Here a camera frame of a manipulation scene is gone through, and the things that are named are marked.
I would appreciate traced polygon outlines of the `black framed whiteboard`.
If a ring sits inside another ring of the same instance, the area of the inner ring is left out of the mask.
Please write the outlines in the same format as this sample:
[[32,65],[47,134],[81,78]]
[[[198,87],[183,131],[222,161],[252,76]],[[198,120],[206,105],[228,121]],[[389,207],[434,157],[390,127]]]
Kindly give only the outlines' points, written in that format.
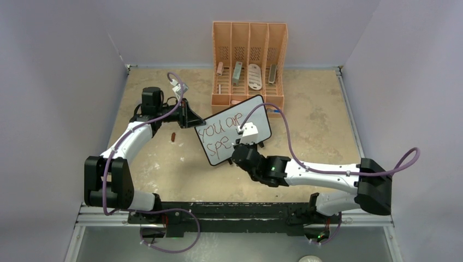
[[272,136],[269,117],[264,106],[248,117],[252,109],[262,103],[264,103],[263,96],[253,96],[206,118],[206,125],[195,127],[200,145],[210,165],[215,166],[231,158],[234,152],[232,142],[236,143],[238,138],[236,128],[243,122],[252,122],[257,127],[258,143]]

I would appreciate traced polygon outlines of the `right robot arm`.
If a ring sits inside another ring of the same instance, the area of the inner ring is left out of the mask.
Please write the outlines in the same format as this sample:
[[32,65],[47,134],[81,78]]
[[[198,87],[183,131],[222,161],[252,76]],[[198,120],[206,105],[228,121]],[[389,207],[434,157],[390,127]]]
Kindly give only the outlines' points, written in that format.
[[392,176],[370,158],[359,164],[330,165],[306,162],[300,166],[285,156],[261,155],[255,145],[234,145],[232,161],[251,180],[269,187],[317,186],[335,189],[333,194],[313,194],[306,208],[308,218],[320,222],[342,211],[362,209],[373,215],[391,214]]

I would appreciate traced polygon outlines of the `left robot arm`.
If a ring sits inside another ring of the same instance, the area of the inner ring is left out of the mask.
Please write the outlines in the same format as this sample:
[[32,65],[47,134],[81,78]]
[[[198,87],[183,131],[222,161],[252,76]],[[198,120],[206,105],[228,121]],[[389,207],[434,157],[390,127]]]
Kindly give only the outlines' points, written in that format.
[[176,105],[163,101],[163,91],[146,87],[123,135],[105,152],[89,156],[84,163],[84,202],[88,206],[119,210],[137,210],[149,223],[161,220],[163,209],[156,193],[135,190],[129,165],[154,137],[164,122],[176,122],[180,128],[205,125],[205,120],[182,98]]

